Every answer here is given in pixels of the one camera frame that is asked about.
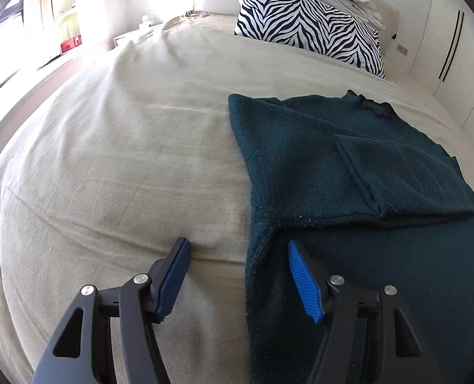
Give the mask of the zebra print pillow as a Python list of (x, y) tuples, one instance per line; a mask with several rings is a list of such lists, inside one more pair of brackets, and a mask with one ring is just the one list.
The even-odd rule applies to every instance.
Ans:
[(284, 44), (385, 77), (379, 33), (321, 0), (238, 0), (234, 34)]

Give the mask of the white bedside table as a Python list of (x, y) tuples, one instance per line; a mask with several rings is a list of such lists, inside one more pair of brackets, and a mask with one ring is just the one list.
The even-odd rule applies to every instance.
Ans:
[(159, 23), (145, 29), (136, 29), (123, 33), (113, 39), (114, 47), (116, 48), (118, 46), (125, 45), (128, 42), (139, 43), (140, 41), (146, 40), (150, 36), (159, 33), (162, 28), (163, 24)]

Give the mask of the black framed window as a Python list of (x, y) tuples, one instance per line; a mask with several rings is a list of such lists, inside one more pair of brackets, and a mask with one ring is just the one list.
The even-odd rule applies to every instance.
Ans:
[(0, 87), (21, 66), (23, 0), (10, 0), (0, 16)]

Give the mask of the dark teal knit sweater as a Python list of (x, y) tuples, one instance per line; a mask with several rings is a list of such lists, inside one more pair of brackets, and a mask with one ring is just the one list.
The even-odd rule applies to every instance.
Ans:
[(252, 182), (245, 265), (254, 383), (304, 383), (323, 324), (288, 264), (296, 243), (331, 275), (395, 286), (446, 383), (474, 383), (474, 192), (457, 159), (388, 103), (348, 92), (228, 99)]

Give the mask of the beige striped curtain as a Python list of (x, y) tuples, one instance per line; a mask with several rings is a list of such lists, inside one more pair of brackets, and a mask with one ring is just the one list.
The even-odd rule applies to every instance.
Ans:
[(55, 25), (53, 0), (23, 0), (23, 23), (32, 34), (49, 31)]

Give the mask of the wall power socket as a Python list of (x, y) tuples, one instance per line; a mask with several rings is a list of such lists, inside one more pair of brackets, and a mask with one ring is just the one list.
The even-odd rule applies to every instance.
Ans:
[(404, 55), (404, 56), (407, 56), (408, 53), (409, 53), (409, 50), (408, 50), (407, 48), (405, 48), (405, 47), (404, 47), (403, 45), (401, 45), (401, 44), (398, 44), (398, 46), (397, 46), (397, 51), (398, 51), (399, 53), (401, 53), (402, 55)]

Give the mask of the red box on shelf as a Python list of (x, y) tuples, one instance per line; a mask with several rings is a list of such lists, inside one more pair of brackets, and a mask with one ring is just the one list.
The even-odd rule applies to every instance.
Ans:
[(60, 44), (60, 50), (62, 53), (66, 53), (81, 44), (82, 44), (82, 36), (81, 35), (73, 36)]

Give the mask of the beige bed sheet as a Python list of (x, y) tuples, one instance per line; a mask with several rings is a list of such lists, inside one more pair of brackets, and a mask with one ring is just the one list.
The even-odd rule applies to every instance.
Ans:
[(0, 370), (28, 383), (86, 284), (117, 287), (178, 237), (192, 261), (155, 334), (174, 383), (254, 383), (245, 265), (252, 182), (230, 121), (250, 98), (348, 92), (388, 103), (457, 159), (474, 192), (474, 147), (407, 74), (385, 79), (324, 56), (185, 17), (106, 53), (15, 132), (0, 154)]

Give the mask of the white wardrobe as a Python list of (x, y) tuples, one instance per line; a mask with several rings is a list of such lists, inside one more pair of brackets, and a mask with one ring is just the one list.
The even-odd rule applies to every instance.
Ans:
[(410, 0), (405, 21), (419, 34), (410, 75), (474, 140), (474, 13), (464, 0)]

